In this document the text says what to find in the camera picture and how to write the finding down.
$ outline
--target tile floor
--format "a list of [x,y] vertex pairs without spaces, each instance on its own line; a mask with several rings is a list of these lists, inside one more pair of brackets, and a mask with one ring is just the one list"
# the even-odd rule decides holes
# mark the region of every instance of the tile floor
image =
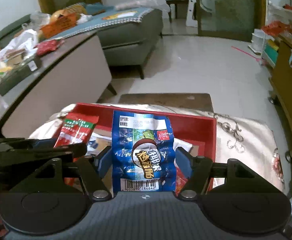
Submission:
[[231,46],[248,53],[247,43],[196,36],[166,36],[158,41],[145,66],[145,79],[113,79],[118,95],[125,93],[209,93],[216,113],[257,119],[273,130],[281,156],[286,192],[291,165],[285,160],[287,141],[277,111],[269,101],[268,70]]

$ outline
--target round black disc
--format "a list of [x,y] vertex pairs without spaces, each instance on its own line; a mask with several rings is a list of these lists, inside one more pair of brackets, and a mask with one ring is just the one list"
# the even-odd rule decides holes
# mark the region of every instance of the round black disc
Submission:
[[86,198],[75,190],[73,193],[2,194],[0,216],[8,228],[24,234],[60,232],[78,222],[86,212]]
[[211,193],[202,198],[205,216],[219,228],[240,235],[282,229],[291,206],[282,193]]

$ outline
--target red tray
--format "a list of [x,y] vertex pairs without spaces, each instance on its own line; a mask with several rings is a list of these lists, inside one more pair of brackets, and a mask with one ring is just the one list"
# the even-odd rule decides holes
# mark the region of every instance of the red tray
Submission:
[[215,161],[216,155],[216,119],[210,117],[171,114],[164,112],[142,111],[113,106],[79,103],[73,113],[99,116],[97,129],[111,131],[114,110],[137,114],[165,115],[170,119],[174,136],[180,140],[199,146],[198,155],[203,155]]

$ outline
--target blue snack package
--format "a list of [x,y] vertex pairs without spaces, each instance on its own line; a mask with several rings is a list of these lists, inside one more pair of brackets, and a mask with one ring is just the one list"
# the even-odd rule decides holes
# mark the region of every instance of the blue snack package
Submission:
[[114,111],[113,191],[174,191],[174,135],[168,117]]

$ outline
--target blue blanket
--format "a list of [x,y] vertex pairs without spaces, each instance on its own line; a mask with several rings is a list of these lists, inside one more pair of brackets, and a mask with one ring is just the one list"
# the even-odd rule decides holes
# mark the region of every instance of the blue blanket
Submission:
[[86,5],[86,10],[88,14],[93,14],[94,12],[103,9],[106,10],[106,12],[95,15],[88,22],[79,24],[73,28],[65,30],[53,36],[52,38],[50,38],[50,40],[58,37],[69,38],[79,33],[89,32],[99,28],[115,26],[128,22],[140,23],[144,15],[150,13],[153,10],[152,8],[139,7],[124,11],[116,11],[113,6],[103,6],[101,4]]

